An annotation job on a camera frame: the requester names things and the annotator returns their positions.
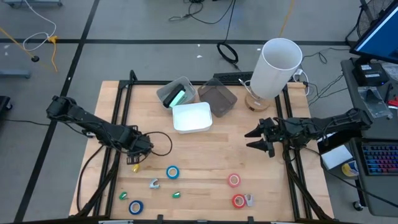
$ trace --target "red tape roll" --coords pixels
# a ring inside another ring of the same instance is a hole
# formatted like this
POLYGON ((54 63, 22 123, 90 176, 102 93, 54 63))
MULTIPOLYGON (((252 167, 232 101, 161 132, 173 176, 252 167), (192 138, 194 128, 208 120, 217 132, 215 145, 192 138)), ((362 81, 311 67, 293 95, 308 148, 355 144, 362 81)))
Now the red tape roll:
POLYGON ((244 196, 241 194, 234 195, 234 197, 232 197, 232 204, 234 205, 235 208, 243 208, 244 205, 246 204, 246 201, 244 200, 244 196))
POLYGON ((228 184, 229 184, 229 186, 231 186, 231 187, 237 187, 237 186, 239 186, 239 184, 241 184, 241 177, 240 177, 238 174, 230 174, 230 175, 228 176, 228 184), (233 179, 233 178, 236 178, 236 179, 237 179, 237 182, 236 182, 236 183, 232 182, 232 179, 233 179))

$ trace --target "yellow cable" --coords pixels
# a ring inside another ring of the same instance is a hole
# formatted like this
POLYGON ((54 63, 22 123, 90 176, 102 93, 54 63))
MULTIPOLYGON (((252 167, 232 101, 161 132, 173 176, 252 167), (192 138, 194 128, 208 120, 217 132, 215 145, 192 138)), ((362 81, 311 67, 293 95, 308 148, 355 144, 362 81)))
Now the yellow cable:
POLYGON ((292 0, 292 2, 290 3, 290 7, 289 7, 289 12, 287 13, 287 15, 285 16, 285 20, 284 20, 284 25, 282 26, 280 32, 279 32, 279 36, 278 37, 282 37, 282 34, 284 32, 285 26, 287 21, 289 20, 289 16, 293 11, 293 6, 294 6, 294 0, 292 0))
POLYGON ((54 51, 52 53, 52 57, 51 57, 51 63, 54 66, 55 72, 58 72, 58 68, 57 65, 55 64, 54 60, 55 60, 55 53, 57 53, 57 41, 58 37, 57 36, 52 36, 48 39, 49 42, 53 43, 54 45, 54 51))
POLYGON ((12 38, 4 29, 0 27, 1 32, 6 35, 9 39, 11 39, 15 44, 17 44, 27 55, 29 55, 31 58, 34 57, 30 52, 25 50, 23 46, 21 46, 14 38, 12 38))
POLYGON ((54 52, 52 53, 52 57, 51 57, 51 63, 54 66, 55 72, 58 72, 57 66, 54 62, 54 58, 55 58, 55 53, 57 52, 57 44, 54 43, 54 52))
MULTIPOLYGON (((34 58, 35 55, 32 55, 30 52, 28 52, 27 50, 25 50, 23 48, 23 46, 21 44, 19 44, 14 38, 11 37, 11 35, 9 35, 3 28, 0 27, 0 31, 6 35, 10 40, 12 40, 16 45, 18 45, 18 47, 20 47, 27 55, 29 55, 30 58, 34 58)), ((39 65, 41 65, 42 67, 52 71, 52 69, 48 66, 46 66, 45 64, 41 63, 40 61, 38 61, 39 65)))

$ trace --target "blue tape roll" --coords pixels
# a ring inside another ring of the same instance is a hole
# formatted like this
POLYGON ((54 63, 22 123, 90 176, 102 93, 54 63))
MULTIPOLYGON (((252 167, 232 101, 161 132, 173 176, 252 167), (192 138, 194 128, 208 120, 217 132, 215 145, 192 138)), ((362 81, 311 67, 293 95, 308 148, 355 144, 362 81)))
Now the blue tape roll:
POLYGON ((178 167, 176 167, 176 166, 169 166, 168 168, 167 168, 167 170, 166 170, 166 175, 167 175, 167 177, 168 178, 170 178, 170 179, 177 179, 178 178, 178 176, 180 175, 180 170, 178 169, 178 167), (171 175, 170 174, 170 171, 171 170, 175 170, 175 174, 174 175, 171 175))
POLYGON ((129 212, 131 213, 131 215, 139 215, 139 214, 143 211, 143 209, 144 209, 144 204, 143 204, 143 202, 138 201, 138 200, 132 201, 132 202, 130 203, 130 205, 129 205, 129 212), (139 206, 139 208, 138 208, 137 211, 134 211, 134 210, 132 209, 134 205, 138 205, 138 206, 139 206))

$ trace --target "wooden base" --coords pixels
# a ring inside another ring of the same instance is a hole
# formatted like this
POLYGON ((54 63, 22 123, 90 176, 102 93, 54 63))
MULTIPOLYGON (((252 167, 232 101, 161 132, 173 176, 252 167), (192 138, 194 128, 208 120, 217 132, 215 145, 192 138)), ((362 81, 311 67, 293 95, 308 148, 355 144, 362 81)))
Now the wooden base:
POLYGON ((273 101, 274 100, 256 100, 250 95, 250 93, 247 93, 246 97, 244 98, 244 103, 246 104, 247 108, 254 112, 266 110, 273 101))

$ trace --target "white cable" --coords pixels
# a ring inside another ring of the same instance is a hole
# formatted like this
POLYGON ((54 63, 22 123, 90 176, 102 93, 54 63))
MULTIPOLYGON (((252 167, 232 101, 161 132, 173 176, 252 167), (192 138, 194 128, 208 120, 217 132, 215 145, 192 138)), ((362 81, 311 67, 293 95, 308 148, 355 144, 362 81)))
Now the white cable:
POLYGON ((25 1, 25 3, 27 4, 27 6, 29 7, 29 9, 32 10, 32 12, 34 12, 36 15, 38 15, 40 18, 44 19, 45 21, 51 22, 51 23, 54 25, 54 31, 51 33, 51 35, 49 35, 49 34, 46 33, 46 32, 38 32, 38 33, 33 34, 32 36, 30 36, 30 37, 28 37, 28 38, 26 38, 26 39, 24 40, 24 42, 22 43, 22 46, 24 47, 24 49, 27 50, 27 51, 33 51, 33 50, 36 50, 36 49, 38 49, 39 47, 41 47, 50 37, 52 37, 52 36, 54 35, 55 30, 57 30, 57 25, 56 25, 53 21, 51 21, 51 20, 49 20, 49 19, 43 17, 43 16, 40 15, 39 13, 37 13, 37 12, 32 8, 32 6, 30 6, 30 4, 27 2, 27 0, 24 0, 24 1, 25 1), (35 48, 33 48, 33 49, 26 49, 25 43, 26 43, 30 38, 32 38, 32 37, 34 37, 34 36, 36 36, 36 35, 40 35, 40 34, 46 35, 47 38, 46 38, 41 44, 39 44, 38 46, 36 46, 35 48))
MULTIPOLYGON (((297 69, 296 73, 293 74, 293 80, 294 82, 299 82, 300 81, 300 76, 304 74, 305 79, 307 80, 307 83, 310 83, 310 80, 308 79, 307 74, 302 70, 302 69, 297 69)), ((308 94, 310 93, 310 87, 307 86, 307 91, 305 93, 305 96, 308 96, 308 94)))
POLYGON ((250 82, 250 80, 242 81, 242 79, 240 79, 240 78, 239 78, 238 80, 239 80, 239 82, 246 88, 246 90, 250 93, 251 97, 253 97, 253 98, 256 99, 256 100, 261 100, 261 97, 256 96, 256 95, 252 92, 251 88, 249 88, 249 87, 247 86, 246 83, 250 82))

